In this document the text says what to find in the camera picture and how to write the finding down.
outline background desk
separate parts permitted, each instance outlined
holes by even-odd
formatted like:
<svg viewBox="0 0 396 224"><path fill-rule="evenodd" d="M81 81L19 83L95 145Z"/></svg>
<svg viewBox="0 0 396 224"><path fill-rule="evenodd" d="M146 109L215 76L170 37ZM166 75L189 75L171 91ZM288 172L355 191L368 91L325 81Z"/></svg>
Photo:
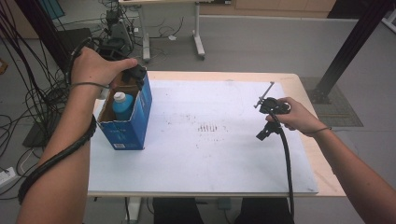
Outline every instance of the background desk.
<svg viewBox="0 0 396 224"><path fill-rule="evenodd" d="M143 33L142 59L145 63L150 60L149 34L146 31L146 17L148 18L167 18L175 17L182 12L182 15L193 15L195 17L195 27L192 31L198 55L204 59L205 51L199 35L199 2L204 0L119 0L120 5L135 7L139 14L140 25Z"/></svg>
<svg viewBox="0 0 396 224"><path fill-rule="evenodd" d="M246 73L201 73L201 72L148 72L148 76L150 80L210 80L210 81L216 81L216 80L237 80L237 81L257 81L257 82L269 82L269 81L274 81L278 82L282 85L283 90L285 92L285 95L292 96L296 100L302 102L307 106L309 110L312 112L314 111L312 108L312 105L309 103L309 100L306 96L306 93L304 91L304 88L299 80L299 78L296 75L293 74L246 74ZM307 138L302 136L303 143L304 143L304 148L305 152L307 154L307 157L309 159L309 162L312 166L313 172L315 174L315 178L318 182L318 195L320 196L342 196L345 195L345 193L342 191L337 179L335 176L332 174L332 170L328 163L324 160L321 152L318 149L318 146L313 142L312 139ZM119 154L117 157L120 158L120 162L123 162L123 166L119 167L119 164L116 161L113 161L111 163L107 164L101 164L98 163L96 160L102 160L106 162L106 160L110 160L110 158L106 157L106 155L98 155L97 151L95 151L95 147L103 147L103 145L106 144L106 142L102 141L100 142L100 146L98 143L95 143L95 137L92 139L92 166L91 166L91 177L90 177L90 187L89 187L89 195L90 196L161 196L161 195L166 195L166 196L263 196L263 195L274 195L272 193L268 192L238 192L238 193L230 193L233 192L231 191L226 191L226 192L218 192L216 189L213 189L214 192L210 192L210 189L207 190L197 190L197 191L189 191L189 192L181 192L178 191L177 189L175 191L166 191L166 192L160 192L160 191L133 191L129 190L128 188L125 189L125 185L128 183L133 182L134 180L138 180L139 176L135 176L135 179L133 176L129 176L128 169L136 169L136 167L128 166L125 164L125 159L120 158L120 155L124 153L123 155L127 155L125 153L131 153L131 152L119 152L119 151L111 151L113 150L110 145L107 146L106 150L109 150L108 152L111 152L111 154ZM153 165L153 169L155 169L155 162L156 161L147 161L151 162ZM119 179L115 180L111 176L111 178L106 178L106 176L111 175L108 169L115 169L112 172L115 172L113 174L117 174L117 176L120 176ZM119 190L106 190L106 186L108 186L109 183L107 181L111 180L111 188L119 188Z"/></svg>

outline bottle cap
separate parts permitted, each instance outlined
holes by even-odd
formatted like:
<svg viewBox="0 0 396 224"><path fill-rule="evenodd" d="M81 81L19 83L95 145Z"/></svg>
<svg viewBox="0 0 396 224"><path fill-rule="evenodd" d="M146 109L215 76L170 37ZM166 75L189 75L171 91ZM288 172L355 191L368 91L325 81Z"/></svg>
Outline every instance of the bottle cap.
<svg viewBox="0 0 396 224"><path fill-rule="evenodd" d="M123 93L122 91L117 91L114 94L114 101L116 101L117 103L122 103L125 101L125 93Z"/></svg>

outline gray floor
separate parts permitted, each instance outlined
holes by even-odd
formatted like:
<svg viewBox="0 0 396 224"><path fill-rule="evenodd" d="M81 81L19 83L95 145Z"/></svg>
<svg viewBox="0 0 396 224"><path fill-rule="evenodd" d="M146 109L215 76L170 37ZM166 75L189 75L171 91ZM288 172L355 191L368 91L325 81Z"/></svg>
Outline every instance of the gray floor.
<svg viewBox="0 0 396 224"><path fill-rule="evenodd" d="M196 56L191 37L193 20L184 21L177 40L153 39L153 59L148 70L276 72L294 73L300 77L321 77L341 48L356 21L288 20L270 18L202 17L201 37L205 60ZM173 22L177 28L178 21ZM30 41L39 49L37 42ZM0 56L11 62L0 45ZM334 128L342 139L370 166L396 187L396 34L379 24L337 85L348 99L364 127ZM23 110L25 88L12 64L0 76L0 114L16 118ZM26 151L21 141L31 120L18 125L1 166L15 166ZM32 164L28 160L25 167ZM15 196L17 189L1 196ZM233 208L224 214L217 209L216 199L198 201L205 223L227 223L238 214L240 199L233 199ZM345 197L298 198L295 202L296 223L362 223ZM14 223L19 206L16 200L0 201L1 223ZM88 199L85 223L121 223L125 218L122 198ZM141 207L139 223L152 223L146 199Z"/></svg>

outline person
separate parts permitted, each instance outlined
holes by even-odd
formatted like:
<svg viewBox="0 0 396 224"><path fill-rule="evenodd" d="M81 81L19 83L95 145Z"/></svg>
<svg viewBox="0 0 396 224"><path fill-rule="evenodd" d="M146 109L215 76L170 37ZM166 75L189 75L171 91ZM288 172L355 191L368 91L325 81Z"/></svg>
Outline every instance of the person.
<svg viewBox="0 0 396 224"><path fill-rule="evenodd" d="M84 48L74 62L72 84L112 83L121 71L137 65L137 60L108 62L94 50ZM95 99L101 88L77 85L70 90L60 122L38 164L76 142L90 126ZM57 163L27 191L17 223L81 224L88 191L90 143Z"/></svg>
<svg viewBox="0 0 396 224"><path fill-rule="evenodd" d="M396 190L357 157L325 124L290 97L278 99L291 107L277 115L290 130L313 137L332 167L346 196L365 223L396 223Z"/></svg>
<svg viewBox="0 0 396 224"><path fill-rule="evenodd" d="M94 50L84 48L74 62L72 84L93 82L114 87L121 71L137 65L135 59L108 62ZM49 140L39 164L78 140L88 129L100 88L77 85L71 89L61 120ZM279 99L291 111L277 115L291 130L298 130L318 142L339 179L346 196L367 223L396 223L396 191L360 160L326 125L292 98ZM60 161L29 189L17 223L82 223L88 191L90 143Z"/></svg>

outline black pants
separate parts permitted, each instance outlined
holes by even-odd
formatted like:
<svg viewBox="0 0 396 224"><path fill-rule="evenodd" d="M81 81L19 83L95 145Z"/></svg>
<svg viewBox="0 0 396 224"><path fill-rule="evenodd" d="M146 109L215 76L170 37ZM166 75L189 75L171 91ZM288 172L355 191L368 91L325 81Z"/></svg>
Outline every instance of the black pants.
<svg viewBox="0 0 396 224"><path fill-rule="evenodd" d="M154 224L204 224L194 198L154 198ZM244 198L234 224L292 224L286 198Z"/></svg>

